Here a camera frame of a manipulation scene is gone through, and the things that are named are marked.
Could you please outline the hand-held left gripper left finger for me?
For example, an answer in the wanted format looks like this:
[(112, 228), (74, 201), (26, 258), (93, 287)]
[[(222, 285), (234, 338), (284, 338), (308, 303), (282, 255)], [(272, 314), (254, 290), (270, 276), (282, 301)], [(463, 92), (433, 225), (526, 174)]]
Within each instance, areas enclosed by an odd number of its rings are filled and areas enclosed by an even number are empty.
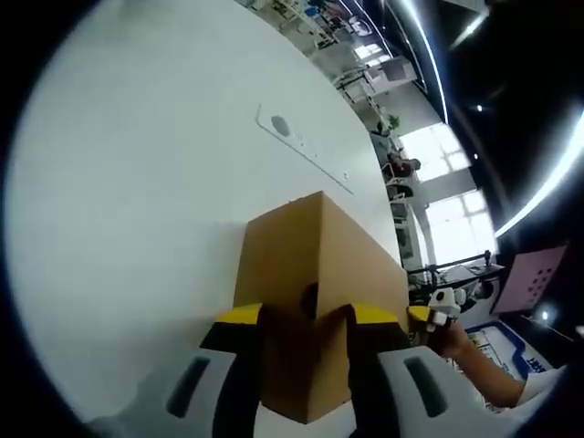
[(92, 437), (251, 437), (262, 385), (261, 303), (219, 315), (200, 346), (160, 368), (118, 413), (89, 422)]

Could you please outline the person's right hand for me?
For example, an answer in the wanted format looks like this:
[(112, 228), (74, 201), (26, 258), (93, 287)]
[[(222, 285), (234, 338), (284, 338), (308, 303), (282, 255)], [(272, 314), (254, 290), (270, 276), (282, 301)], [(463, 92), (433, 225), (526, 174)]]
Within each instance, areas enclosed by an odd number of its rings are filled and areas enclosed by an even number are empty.
[(457, 321), (448, 326), (439, 327), (430, 335), (428, 346), (440, 356), (456, 359), (472, 342)]

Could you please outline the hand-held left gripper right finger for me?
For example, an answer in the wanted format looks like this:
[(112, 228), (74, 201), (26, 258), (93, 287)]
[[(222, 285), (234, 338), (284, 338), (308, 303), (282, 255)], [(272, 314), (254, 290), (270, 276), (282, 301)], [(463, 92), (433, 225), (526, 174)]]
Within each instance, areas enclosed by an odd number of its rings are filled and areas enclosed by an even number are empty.
[(495, 414), (471, 384), (426, 347), (409, 343), (390, 312), (351, 303), (349, 388), (359, 437), (496, 437)]

